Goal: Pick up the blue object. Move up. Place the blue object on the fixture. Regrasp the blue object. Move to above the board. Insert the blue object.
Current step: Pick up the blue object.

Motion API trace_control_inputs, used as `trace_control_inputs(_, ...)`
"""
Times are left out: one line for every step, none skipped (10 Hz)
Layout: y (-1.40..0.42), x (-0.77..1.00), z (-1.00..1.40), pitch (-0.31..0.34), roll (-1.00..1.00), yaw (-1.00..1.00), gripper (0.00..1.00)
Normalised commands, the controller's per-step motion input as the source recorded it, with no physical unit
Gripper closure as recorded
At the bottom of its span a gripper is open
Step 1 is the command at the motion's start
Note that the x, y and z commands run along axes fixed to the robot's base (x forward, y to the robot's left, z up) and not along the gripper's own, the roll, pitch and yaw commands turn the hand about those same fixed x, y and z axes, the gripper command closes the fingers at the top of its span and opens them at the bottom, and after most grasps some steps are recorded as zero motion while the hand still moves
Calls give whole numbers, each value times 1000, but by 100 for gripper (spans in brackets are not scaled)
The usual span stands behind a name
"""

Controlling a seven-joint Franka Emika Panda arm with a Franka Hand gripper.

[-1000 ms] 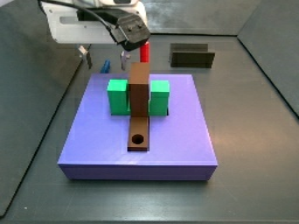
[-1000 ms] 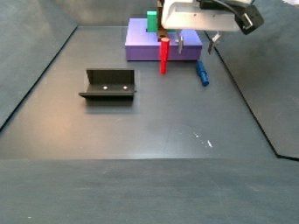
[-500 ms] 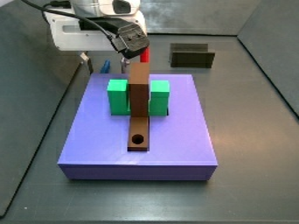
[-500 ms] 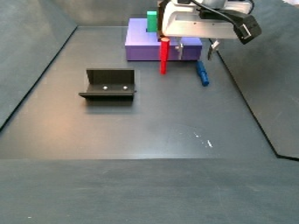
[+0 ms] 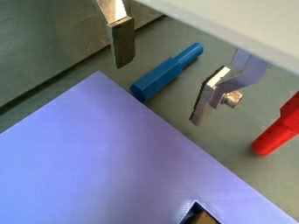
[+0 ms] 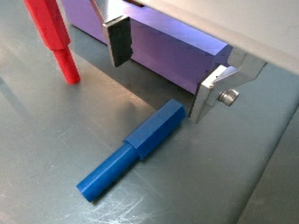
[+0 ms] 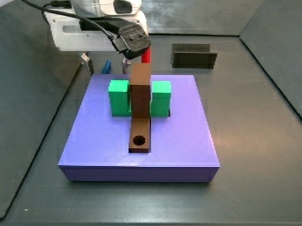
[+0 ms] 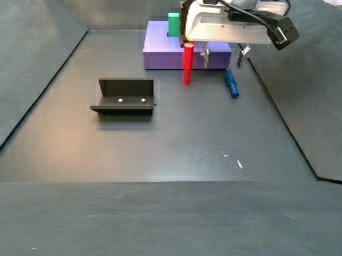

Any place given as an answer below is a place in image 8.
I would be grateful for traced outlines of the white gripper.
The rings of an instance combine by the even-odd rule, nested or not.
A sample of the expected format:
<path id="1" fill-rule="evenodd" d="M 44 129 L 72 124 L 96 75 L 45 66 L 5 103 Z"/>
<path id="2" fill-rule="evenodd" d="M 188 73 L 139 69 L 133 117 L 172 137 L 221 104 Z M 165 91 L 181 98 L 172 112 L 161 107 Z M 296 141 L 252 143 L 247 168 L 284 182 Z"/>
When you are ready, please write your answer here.
<path id="1" fill-rule="evenodd" d="M 247 44 L 237 56 L 236 67 L 241 69 L 243 62 L 251 52 L 248 44 L 272 44 L 265 27 L 257 23 L 232 22 L 228 12 L 245 14 L 249 11 L 268 11 L 285 16 L 284 3 L 184 3 L 183 4 L 183 42 L 201 42 L 203 67 L 208 68 L 209 49 L 207 42 L 227 42 Z"/>

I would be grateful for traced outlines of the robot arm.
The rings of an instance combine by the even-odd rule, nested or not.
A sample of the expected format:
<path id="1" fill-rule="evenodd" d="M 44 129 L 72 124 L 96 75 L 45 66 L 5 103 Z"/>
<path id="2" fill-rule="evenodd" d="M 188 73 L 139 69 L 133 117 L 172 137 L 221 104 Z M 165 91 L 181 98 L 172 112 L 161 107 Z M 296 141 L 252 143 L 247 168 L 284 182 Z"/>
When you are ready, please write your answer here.
<path id="1" fill-rule="evenodd" d="M 289 5 L 271 0 L 184 0 L 180 4 L 180 43 L 272 44 L 289 38 L 280 27 Z"/>

